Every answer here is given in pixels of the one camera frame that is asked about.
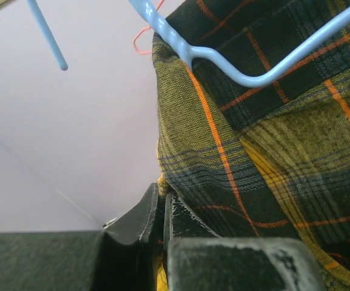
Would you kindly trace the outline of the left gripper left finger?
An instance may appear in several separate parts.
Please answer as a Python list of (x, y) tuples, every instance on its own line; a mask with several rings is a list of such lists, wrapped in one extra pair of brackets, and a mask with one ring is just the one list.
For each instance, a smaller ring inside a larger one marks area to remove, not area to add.
[(102, 230), (0, 233), (0, 290), (155, 290), (160, 199), (140, 202)]

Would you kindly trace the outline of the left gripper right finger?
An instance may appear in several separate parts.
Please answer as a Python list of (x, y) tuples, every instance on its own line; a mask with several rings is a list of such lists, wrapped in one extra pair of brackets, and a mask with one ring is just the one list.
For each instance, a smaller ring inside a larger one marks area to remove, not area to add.
[(169, 290), (324, 290), (315, 258), (290, 238), (222, 237), (176, 194), (166, 197)]

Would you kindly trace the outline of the yellow plaid shirt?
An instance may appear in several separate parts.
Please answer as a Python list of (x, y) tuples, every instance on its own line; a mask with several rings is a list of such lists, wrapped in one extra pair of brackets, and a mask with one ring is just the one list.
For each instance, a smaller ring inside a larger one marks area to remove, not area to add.
[(350, 24), (262, 88), (188, 69), (159, 35), (159, 193), (220, 236), (290, 237), (350, 290)]

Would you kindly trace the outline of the blue wire hanger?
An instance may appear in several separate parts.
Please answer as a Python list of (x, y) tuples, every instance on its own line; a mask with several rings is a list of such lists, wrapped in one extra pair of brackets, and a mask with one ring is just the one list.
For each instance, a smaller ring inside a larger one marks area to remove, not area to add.
[(249, 88), (264, 87), (275, 82), (337, 30), (350, 23), (349, 7), (293, 51), (285, 53), (284, 58), (271, 69), (252, 73), (240, 69), (217, 50), (191, 45), (185, 40), (184, 33), (169, 24), (150, 1), (46, 1), (45, 4), (49, 5), (50, 13), (65, 20), (65, 23), (59, 23), (63, 29), (59, 36), (54, 36), (38, 2), (27, 3), (59, 69), (66, 71), (69, 64), (86, 62), (100, 72), (109, 70), (111, 81), (117, 83), (128, 76), (136, 77), (149, 72), (140, 63), (132, 64), (131, 49), (126, 46), (128, 30), (142, 22), (146, 22), (148, 28), (162, 37), (188, 72), (193, 71), (194, 59), (206, 59), (235, 83)]

